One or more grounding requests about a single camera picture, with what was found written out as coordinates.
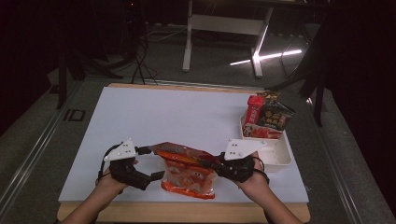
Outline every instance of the food package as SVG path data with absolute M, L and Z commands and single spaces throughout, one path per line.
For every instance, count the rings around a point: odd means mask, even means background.
M 280 93 L 259 92 L 247 100 L 247 112 L 241 118 L 244 137 L 278 139 L 294 110 L 278 101 Z
M 205 151 L 169 142 L 151 150 L 164 159 L 163 189 L 194 198 L 215 198 L 212 186 L 217 175 L 213 169 L 202 167 L 198 160 L 219 162 L 218 159 Z

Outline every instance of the snack box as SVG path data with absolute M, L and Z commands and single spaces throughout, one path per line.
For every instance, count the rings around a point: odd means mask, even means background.
M 240 122 L 240 132 L 242 139 L 265 141 L 266 145 L 260 149 L 259 157 L 264 163 L 265 173 L 276 173 L 291 164 L 291 148 L 286 131 L 280 135 L 279 139 L 252 138 L 242 134 L 242 120 Z

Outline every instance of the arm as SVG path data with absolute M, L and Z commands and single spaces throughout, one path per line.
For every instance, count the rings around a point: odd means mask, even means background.
M 113 179 L 108 174 L 108 169 L 105 175 L 99 180 L 96 188 L 92 191 L 90 196 L 80 204 L 69 216 L 67 216 L 62 224 L 89 224 L 99 213 L 107 208 L 113 199 L 127 187 Z
M 259 170 L 262 165 L 255 160 L 254 167 Z M 302 223 L 290 210 L 283 204 L 269 188 L 264 176 L 254 173 L 253 176 L 244 183 L 235 182 L 235 184 L 264 210 L 265 214 L 271 218 L 274 223 Z

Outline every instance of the floor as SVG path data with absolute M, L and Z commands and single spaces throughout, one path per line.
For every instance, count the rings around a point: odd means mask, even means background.
M 152 27 L 151 31 L 148 48 L 140 48 L 138 53 L 138 59 L 144 59 L 142 76 L 147 84 L 265 89 L 292 76 L 307 48 L 300 36 L 268 35 L 262 53 L 291 49 L 302 49 L 303 53 L 264 61 L 265 74 L 257 79 L 250 63 L 230 65 L 248 59 L 254 38 L 226 34 L 217 34 L 214 38 L 213 34 L 197 32 L 193 34 L 191 70 L 184 73 L 181 65 L 185 27 L 159 26 Z M 0 223 L 57 222 L 59 194 L 102 88 L 112 82 L 131 82 L 135 69 L 136 63 L 113 69 L 124 78 L 112 79 L 87 67 L 83 81 L 68 77 L 68 97 L 63 108 L 56 109 L 57 94 L 46 92 L 2 135 L 0 190 L 4 193 Z M 49 74 L 54 84 L 57 75 L 58 70 Z M 143 83 L 139 74 L 134 82 Z M 298 94 L 303 82 L 281 91 Z M 307 134 L 299 133 L 299 129 L 312 119 L 311 107 L 297 108 L 304 113 L 288 127 L 296 133 L 290 137 L 291 144 L 298 148 L 304 148 L 304 143 L 313 146 L 307 148 L 303 156 L 296 155 L 310 200 L 309 223 L 396 223 L 328 90 L 323 103 L 323 126 L 306 130 L 318 132 L 321 138 L 300 139 Z M 67 110 L 85 111 L 85 118 L 68 120 Z M 317 150 L 315 144 L 326 147 Z

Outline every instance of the white tabletop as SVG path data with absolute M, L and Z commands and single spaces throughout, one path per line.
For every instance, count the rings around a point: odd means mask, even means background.
M 239 119 L 250 94 L 207 91 L 147 90 L 106 87 L 92 115 L 59 201 L 81 202 L 91 193 L 105 152 L 132 138 L 137 147 L 172 142 L 219 155 L 230 138 L 240 138 Z M 163 170 L 163 159 L 138 156 L 136 169 Z M 284 203 L 308 203 L 297 164 L 268 174 L 270 187 Z M 202 200 L 165 191 L 161 181 L 146 190 L 127 188 L 119 202 L 250 203 L 231 181 L 218 177 L 215 199 Z

